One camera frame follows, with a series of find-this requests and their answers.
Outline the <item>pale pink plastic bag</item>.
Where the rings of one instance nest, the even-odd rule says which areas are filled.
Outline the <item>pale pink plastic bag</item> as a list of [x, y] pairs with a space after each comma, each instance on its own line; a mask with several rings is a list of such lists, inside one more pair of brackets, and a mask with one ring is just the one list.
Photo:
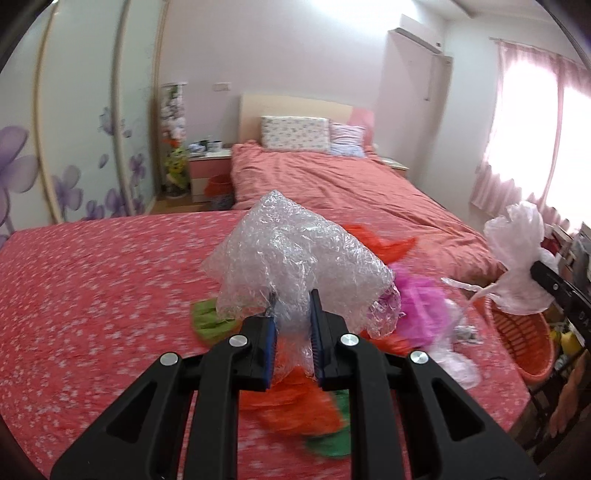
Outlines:
[[489, 250], [505, 268], [498, 280], [486, 287], [444, 277], [451, 287], [469, 291], [471, 300], [492, 300], [503, 312], [511, 315], [530, 315], [544, 312], [553, 296], [537, 283], [531, 267], [541, 262], [551, 272], [558, 271], [558, 261], [541, 246], [545, 238], [545, 224], [535, 204], [522, 201], [507, 207], [507, 213], [486, 222], [484, 237]]

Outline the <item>green paw print bag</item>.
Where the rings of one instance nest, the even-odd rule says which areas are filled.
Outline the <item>green paw print bag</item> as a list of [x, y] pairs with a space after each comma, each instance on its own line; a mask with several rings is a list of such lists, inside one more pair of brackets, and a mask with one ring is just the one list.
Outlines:
[[216, 298], [194, 302], [190, 307], [190, 325], [200, 342], [211, 347], [238, 331], [239, 323], [232, 318], [219, 318]]

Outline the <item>magenta plastic bag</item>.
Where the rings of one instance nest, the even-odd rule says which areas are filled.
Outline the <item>magenta plastic bag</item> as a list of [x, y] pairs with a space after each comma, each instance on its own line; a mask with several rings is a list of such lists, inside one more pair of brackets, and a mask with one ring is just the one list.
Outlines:
[[412, 273], [401, 263], [390, 267], [403, 313], [396, 331], [414, 347], [430, 346], [451, 324], [443, 288], [425, 275]]

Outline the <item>clear bubble wrap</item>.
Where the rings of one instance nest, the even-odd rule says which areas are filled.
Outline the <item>clear bubble wrap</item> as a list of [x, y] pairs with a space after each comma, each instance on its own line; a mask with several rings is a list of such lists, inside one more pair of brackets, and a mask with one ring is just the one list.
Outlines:
[[242, 320], [269, 309], [279, 334], [274, 368], [314, 371], [311, 291], [349, 331], [380, 339], [402, 317], [394, 272], [341, 225], [279, 191], [267, 193], [202, 263], [221, 289], [216, 313]]

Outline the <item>orange plastic bag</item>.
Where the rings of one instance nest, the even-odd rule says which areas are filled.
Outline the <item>orange plastic bag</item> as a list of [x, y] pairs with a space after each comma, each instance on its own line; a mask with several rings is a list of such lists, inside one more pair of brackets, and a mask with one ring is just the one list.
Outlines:
[[406, 257], [417, 244], [415, 237], [398, 241], [386, 240], [363, 225], [344, 224], [342, 227], [387, 265]]

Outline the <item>orange plastic laundry basket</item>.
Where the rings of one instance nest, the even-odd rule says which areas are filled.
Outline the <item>orange plastic laundry basket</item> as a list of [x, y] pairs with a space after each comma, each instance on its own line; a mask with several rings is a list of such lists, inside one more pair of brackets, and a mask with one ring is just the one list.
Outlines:
[[532, 386], [546, 381], [554, 366], [555, 345], [543, 314], [509, 314], [491, 299], [483, 300], [481, 309], [524, 382]]

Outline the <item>red floral bed sheet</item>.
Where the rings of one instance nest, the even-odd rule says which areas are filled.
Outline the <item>red floral bed sheet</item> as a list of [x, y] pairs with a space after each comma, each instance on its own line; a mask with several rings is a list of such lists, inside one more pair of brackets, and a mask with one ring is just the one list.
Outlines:
[[[1, 248], [1, 416], [46, 476], [157, 357], [204, 352], [189, 308], [218, 286], [199, 266], [243, 211], [147, 215], [17, 231]], [[529, 393], [474, 308], [482, 376], [470, 394], [509, 431]], [[349, 479], [349, 460], [308, 453], [240, 414], [238, 479]]]

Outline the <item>orange bag near gripper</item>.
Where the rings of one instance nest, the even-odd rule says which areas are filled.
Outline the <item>orange bag near gripper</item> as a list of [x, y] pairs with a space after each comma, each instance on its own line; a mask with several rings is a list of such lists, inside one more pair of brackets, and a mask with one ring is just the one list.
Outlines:
[[264, 392], [243, 391], [239, 408], [263, 429], [297, 440], [317, 456], [341, 459], [351, 454], [349, 392], [325, 392], [296, 367]]

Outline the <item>small red waste bin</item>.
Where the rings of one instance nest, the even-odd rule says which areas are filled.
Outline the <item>small red waste bin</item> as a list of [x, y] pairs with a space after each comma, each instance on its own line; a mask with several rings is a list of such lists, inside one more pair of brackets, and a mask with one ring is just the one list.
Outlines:
[[230, 210], [235, 203], [231, 176], [222, 174], [211, 177], [204, 189], [204, 195], [211, 203], [212, 210]]

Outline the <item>pink white nightstand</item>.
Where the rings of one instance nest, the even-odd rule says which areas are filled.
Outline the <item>pink white nightstand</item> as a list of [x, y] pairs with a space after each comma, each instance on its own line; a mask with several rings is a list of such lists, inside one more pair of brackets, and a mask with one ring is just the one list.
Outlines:
[[206, 201], [204, 194], [208, 180], [218, 175], [228, 175], [231, 170], [231, 150], [206, 152], [203, 156], [188, 159], [191, 199], [193, 203]]

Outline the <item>pink striped pillow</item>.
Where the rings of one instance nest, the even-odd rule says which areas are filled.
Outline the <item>pink striped pillow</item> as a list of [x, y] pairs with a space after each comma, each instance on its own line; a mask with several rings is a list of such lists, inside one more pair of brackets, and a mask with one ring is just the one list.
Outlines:
[[329, 126], [329, 152], [334, 156], [363, 158], [365, 136], [363, 126], [332, 122]]

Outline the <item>white floral pillow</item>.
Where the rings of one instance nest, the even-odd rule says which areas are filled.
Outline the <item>white floral pillow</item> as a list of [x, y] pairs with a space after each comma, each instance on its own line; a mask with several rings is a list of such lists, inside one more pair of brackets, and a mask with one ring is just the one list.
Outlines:
[[260, 117], [260, 144], [273, 151], [329, 153], [329, 119], [308, 116]]

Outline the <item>plush toy display column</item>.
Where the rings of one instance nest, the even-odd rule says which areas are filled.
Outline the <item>plush toy display column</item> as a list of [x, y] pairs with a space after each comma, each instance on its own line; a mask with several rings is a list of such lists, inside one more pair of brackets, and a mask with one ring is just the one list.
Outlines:
[[170, 83], [161, 87], [161, 164], [165, 194], [169, 198], [183, 197], [189, 189], [184, 86], [184, 83]]

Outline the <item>beige wooden headboard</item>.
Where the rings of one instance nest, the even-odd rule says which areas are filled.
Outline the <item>beige wooden headboard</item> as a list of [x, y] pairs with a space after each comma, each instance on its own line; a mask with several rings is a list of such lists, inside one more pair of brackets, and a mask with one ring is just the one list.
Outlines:
[[243, 94], [240, 98], [237, 143], [260, 141], [262, 116], [322, 117], [337, 123], [362, 126], [365, 144], [374, 142], [375, 115], [373, 111], [337, 102], [286, 95]]

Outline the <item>sliding wardrobe with flowers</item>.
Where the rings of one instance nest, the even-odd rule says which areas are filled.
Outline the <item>sliding wardrobe with flowers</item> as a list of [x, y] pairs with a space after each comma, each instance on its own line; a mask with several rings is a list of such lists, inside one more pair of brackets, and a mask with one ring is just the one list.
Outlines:
[[144, 214], [163, 1], [1, 5], [1, 236]]

